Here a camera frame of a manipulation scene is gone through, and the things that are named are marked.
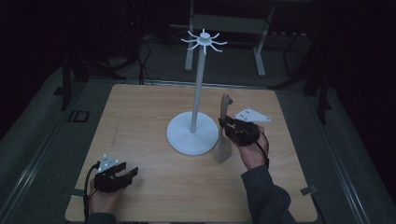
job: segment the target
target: person's hand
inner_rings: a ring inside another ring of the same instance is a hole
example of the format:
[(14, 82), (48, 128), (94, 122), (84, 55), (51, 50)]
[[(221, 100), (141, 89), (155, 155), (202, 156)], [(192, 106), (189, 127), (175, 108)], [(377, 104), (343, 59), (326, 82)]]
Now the person's hand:
[[(268, 155), (268, 140), (267, 137), (264, 135), (264, 128), (262, 126), (259, 126), (259, 129), (261, 133), (260, 139), (257, 140), (257, 143), (262, 147), (262, 149), (264, 149), (265, 154)], [(241, 154), (242, 162), (245, 164), (248, 170), (265, 164), (265, 155), (262, 154), (262, 151), (255, 143), (245, 147), (241, 147), (236, 143), (234, 144), (236, 145), (236, 147), (238, 147)]]
[(104, 193), (93, 188), (93, 179), (90, 182), (90, 195), (88, 205), (91, 213), (113, 213), (118, 201), (120, 200), (121, 194), (124, 189), (119, 189), (115, 192)]

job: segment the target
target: dark sleeve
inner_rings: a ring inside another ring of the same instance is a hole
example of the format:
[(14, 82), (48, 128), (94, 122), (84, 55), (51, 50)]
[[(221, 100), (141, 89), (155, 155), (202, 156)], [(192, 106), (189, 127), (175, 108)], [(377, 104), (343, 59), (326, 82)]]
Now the dark sleeve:
[(290, 196), (274, 185), (265, 165), (242, 174), (248, 209), (254, 224), (296, 223), (289, 212)]
[(116, 224), (116, 217), (109, 213), (92, 213), (88, 218), (88, 224)]

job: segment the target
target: stand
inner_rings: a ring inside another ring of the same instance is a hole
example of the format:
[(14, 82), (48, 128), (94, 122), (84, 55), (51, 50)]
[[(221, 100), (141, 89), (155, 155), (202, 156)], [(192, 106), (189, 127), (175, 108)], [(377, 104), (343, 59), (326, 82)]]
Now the stand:
[(219, 34), (210, 37), (210, 34), (206, 33), (205, 30), (201, 32), (200, 36), (193, 35), (190, 31), (189, 34), (196, 39), (182, 39), (182, 41), (188, 43), (196, 42), (197, 44), (188, 49), (192, 50), (200, 46), (193, 110), (175, 116), (168, 124), (166, 135), (175, 150), (187, 155), (199, 155), (210, 150), (219, 138), (216, 122), (208, 115), (198, 112), (205, 70), (206, 47), (210, 46), (215, 51), (221, 52), (221, 50), (213, 47), (212, 43), (219, 45), (226, 43), (212, 41)]

